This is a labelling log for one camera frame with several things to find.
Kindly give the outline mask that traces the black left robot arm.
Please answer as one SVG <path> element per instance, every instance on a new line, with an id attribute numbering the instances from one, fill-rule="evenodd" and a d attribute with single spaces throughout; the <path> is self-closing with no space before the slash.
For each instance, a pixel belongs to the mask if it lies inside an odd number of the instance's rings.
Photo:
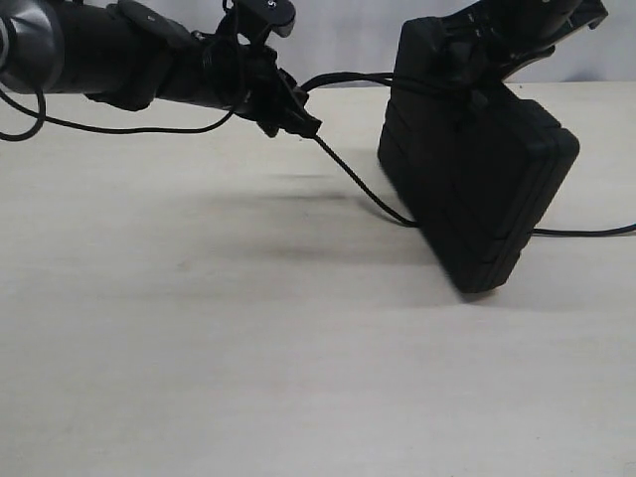
<path id="1" fill-rule="evenodd" d="M 290 35 L 289 1 L 231 1 L 212 34 L 188 31 L 138 1 L 1 4 L 1 83 L 22 94 L 82 94 L 140 111 L 155 99 L 214 108 L 313 138 L 307 93 L 277 61 L 270 34 Z"/>

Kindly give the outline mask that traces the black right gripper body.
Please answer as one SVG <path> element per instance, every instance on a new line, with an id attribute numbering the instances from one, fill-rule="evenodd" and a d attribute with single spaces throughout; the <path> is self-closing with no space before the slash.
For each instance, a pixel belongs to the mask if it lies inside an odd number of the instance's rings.
<path id="1" fill-rule="evenodd" d="M 480 48 L 480 77 L 502 81 L 522 68 L 550 57 L 556 45 L 608 16 L 601 1 L 477 1 L 441 18 L 445 47 L 454 42 Z"/>

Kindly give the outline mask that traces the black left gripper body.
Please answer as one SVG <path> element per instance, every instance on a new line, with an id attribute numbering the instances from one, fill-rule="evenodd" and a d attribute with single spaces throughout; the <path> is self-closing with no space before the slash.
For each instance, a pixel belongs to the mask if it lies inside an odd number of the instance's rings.
<path id="1" fill-rule="evenodd" d="M 219 35 L 204 37 L 201 46 L 198 104 L 231 110 L 262 129 L 280 129 L 282 86 L 275 50 Z"/>

